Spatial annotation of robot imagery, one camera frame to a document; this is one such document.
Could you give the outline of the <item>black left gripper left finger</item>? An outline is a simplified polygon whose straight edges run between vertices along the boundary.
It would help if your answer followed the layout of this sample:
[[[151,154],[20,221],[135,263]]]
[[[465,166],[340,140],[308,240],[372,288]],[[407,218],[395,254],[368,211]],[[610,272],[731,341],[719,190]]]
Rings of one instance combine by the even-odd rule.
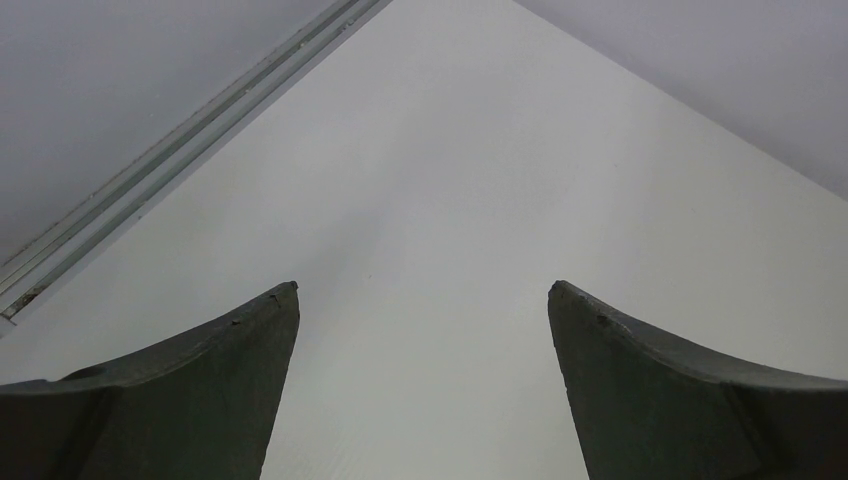
[[[284,282],[55,381],[1,388],[5,479],[257,479],[298,334]]]

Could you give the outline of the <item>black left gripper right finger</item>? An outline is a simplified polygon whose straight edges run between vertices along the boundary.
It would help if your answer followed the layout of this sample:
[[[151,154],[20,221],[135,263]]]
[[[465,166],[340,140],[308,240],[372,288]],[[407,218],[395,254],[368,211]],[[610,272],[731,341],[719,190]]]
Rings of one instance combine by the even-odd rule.
[[[553,345],[592,479],[843,479],[847,384],[742,360],[559,280]]]

